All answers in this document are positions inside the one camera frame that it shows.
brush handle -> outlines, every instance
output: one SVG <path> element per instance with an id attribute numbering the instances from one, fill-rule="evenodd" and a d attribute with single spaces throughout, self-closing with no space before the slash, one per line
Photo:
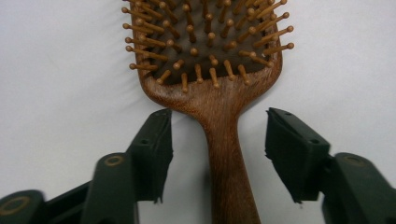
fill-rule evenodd
<path id="1" fill-rule="evenodd" d="M 260 224 L 239 146 L 237 121 L 237 116 L 224 113 L 202 123 L 209 147 L 213 224 Z"/>

wood grain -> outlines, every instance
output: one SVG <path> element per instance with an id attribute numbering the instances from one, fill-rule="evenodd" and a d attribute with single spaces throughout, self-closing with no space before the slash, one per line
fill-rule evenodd
<path id="1" fill-rule="evenodd" d="M 276 32 L 274 25 L 270 33 Z M 271 48 L 280 46 L 276 41 Z M 136 54 L 140 64 L 149 63 Z M 260 223 L 253 194 L 248 182 L 237 134 L 237 121 L 241 111 L 254 99 L 270 89 L 280 75 L 281 52 L 272 56 L 274 67 L 247 74 L 250 80 L 237 76 L 234 81 L 219 77 L 219 89 L 210 79 L 199 84 L 191 82 L 188 93 L 182 92 L 182 84 L 159 85 L 147 71 L 139 70 L 141 87 L 154 102 L 191 115 L 205 130 L 212 183 L 212 223 Z"/>

wooden hairbrush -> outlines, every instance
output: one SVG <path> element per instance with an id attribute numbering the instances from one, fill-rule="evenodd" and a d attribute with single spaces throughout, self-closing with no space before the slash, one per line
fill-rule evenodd
<path id="1" fill-rule="evenodd" d="M 242 109 L 276 82 L 282 68 L 274 9 L 287 0 L 128 0 L 142 89 L 160 105 L 196 118 L 205 130 L 213 223 L 260 223 L 238 142 Z"/>

white background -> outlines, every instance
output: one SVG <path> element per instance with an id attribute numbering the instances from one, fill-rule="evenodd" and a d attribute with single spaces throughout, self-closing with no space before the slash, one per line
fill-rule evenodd
<path id="1" fill-rule="evenodd" d="M 92 178 L 162 107 L 141 91 L 124 50 L 121 0 L 0 1 L 0 198 L 41 189 L 51 199 Z M 262 223 L 324 223 L 319 202 L 293 203 L 264 157 L 268 107 L 295 114 L 332 144 L 371 160 L 396 186 L 396 1 L 289 1 L 279 28 L 294 42 L 275 86 L 242 115 L 239 137 Z M 141 223 L 210 223 L 206 142 L 173 114 L 175 157 L 164 204 Z"/>

hairbrush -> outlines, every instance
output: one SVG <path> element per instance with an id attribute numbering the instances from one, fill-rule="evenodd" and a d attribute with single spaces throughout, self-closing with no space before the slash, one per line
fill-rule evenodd
<path id="1" fill-rule="evenodd" d="M 260 223 L 238 142 L 242 109 L 280 75 L 283 49 L 274 10 L 287 0 L 128 0 L 141 87 L 156 103 L 196 118 L 205 130 L 213 223 Z"/>

